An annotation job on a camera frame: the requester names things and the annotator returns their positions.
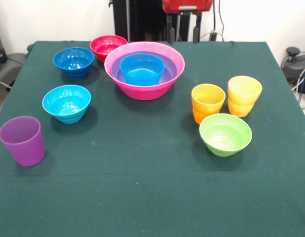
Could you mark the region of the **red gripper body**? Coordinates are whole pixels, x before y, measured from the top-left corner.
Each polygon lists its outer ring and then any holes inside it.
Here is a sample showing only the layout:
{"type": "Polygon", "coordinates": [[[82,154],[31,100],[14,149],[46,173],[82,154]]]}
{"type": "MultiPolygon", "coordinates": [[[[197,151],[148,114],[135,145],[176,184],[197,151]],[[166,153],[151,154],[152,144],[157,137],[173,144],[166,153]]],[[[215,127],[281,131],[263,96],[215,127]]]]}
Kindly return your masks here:
{"type": "Polygon", "coordinates": [[[162,7],[167,14],[180,12],[206,12],[209,11],[213,0],[162,0],[162,7]]]}

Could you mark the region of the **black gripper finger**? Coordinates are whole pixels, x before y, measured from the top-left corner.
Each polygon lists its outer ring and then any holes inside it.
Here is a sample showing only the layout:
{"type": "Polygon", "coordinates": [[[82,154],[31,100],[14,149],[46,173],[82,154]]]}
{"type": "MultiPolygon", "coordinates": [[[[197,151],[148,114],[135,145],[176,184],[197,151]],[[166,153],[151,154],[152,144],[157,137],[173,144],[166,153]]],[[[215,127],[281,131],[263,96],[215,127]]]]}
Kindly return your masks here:
{"type": "Polygon", "coordinates": [[[172,14],[166,14],[167,20],[167,42],[172,45],[175,42],[175,30],[172,24],[172,14]]]}
{"type": "Polygon", "coordinates": [[[202,14],[195,13],[195,16],[196,16],[196,22],[195,22],[195,27],[193,29],[192,42],[194,44],[197,44],[200,42],[200,27],[201,27],[202,14]]]}

